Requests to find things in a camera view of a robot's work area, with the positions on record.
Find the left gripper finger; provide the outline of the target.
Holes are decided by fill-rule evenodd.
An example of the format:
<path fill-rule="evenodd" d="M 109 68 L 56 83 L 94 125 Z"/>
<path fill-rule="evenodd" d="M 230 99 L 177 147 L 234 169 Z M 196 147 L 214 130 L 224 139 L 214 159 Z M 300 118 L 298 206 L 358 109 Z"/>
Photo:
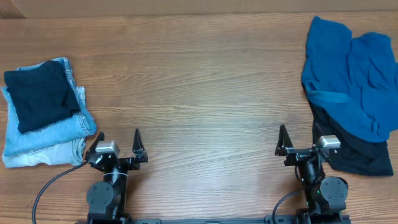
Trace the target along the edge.
<path fill-rule="evenodd" d="M 86 154 L 92 154 L 100 141 L 104 141 L 104 132 L 100 131 L 92 145 L 88 148 Z"/>
<path fill-rule="evenodd" d="M 133 145 L 132 145 L 132 151 L 134 154 L 145 154 L 146 153 L 145 147 L 142 143 L 141 133 L 138 128 L 135 130 L 135 133 L 134 133 L 134 141 L 133 141 Z"/>

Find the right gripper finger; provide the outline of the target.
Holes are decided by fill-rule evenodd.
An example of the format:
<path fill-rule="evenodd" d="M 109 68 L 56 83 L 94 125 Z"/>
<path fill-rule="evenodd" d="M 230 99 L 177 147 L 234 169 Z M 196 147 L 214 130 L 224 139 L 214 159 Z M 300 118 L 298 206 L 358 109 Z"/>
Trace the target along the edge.
<path fill-rule="evenodd" d="M 325 140 L 323 137 L 323 131 L 317 122 L 313 122 L 313 145 L 324 146 Z"/>
<path fill-rule="evenodd" d="M 286 129 L 285 125 L 282 124 L 279 129 L 279 139 L 277 142 L 276 149 L 282 150 L 282 149 L 293 149 L 293 148 L 294 148 L 294 146 L 293 146 L 290 136 L 287 132 L 287 129 Z"/>

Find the black t-shirt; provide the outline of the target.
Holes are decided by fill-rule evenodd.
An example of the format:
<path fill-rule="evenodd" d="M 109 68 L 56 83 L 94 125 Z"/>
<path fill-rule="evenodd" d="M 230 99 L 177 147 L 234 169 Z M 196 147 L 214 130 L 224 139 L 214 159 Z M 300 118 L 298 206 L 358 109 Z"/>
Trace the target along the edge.
<path fill-rule="evenodd" d="M 304 80 L 302 86 L 313 121 L 323 135 L 341 143 L 328 162 L 336 170 L 370 176 L 392 176 L 389 134 L 397 129 L 397 88 L 357 82 L 322 83 Z"/>

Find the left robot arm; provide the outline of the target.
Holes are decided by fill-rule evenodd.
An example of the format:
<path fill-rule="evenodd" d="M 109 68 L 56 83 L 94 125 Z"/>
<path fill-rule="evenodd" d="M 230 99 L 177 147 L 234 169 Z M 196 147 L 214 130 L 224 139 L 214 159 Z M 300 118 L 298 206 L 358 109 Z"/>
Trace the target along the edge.
<path fill-rule="evenodd" d="M 148 161 L 138 129 L 134 133 L 133 157 L 120 158 L 119 147 L 113 140 L 105 140 L 100 132 L 86 153 L 89 165 L 103 173 L 103 180 L 90 186 L 86 194 L 89 205 L 88 223 L 132 223 L 130 214 L 125 212 L 127 179 L 130 170 L 139 170 Z"/>

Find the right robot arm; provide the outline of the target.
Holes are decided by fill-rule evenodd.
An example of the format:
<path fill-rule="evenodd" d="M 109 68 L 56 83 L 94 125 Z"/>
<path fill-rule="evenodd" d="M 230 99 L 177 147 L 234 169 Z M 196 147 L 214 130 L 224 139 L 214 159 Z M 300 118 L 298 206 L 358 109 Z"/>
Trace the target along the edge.
<path fill-rule="evenodd" d="M 286 127 L 282 124 L 275 155 L 285 158 L 285 166 L 295 168 L 295 176 L 301 188 L 295 190 L 275 205 L 272 223 L 350 223 L 349 216 L 342 215 L 346 209 L 348 183 L 336 176 L 327 177 L 323 170 L 323 163 L 328 160 L 329 152 L 340 148 L 340 141 L 335 135 L 320 136 L 311 148 L 294 148 Z M 276 211 L 289 197 L 304 193 L 306 207 L 298 209 L 294 215 L 277 217 Z"/>

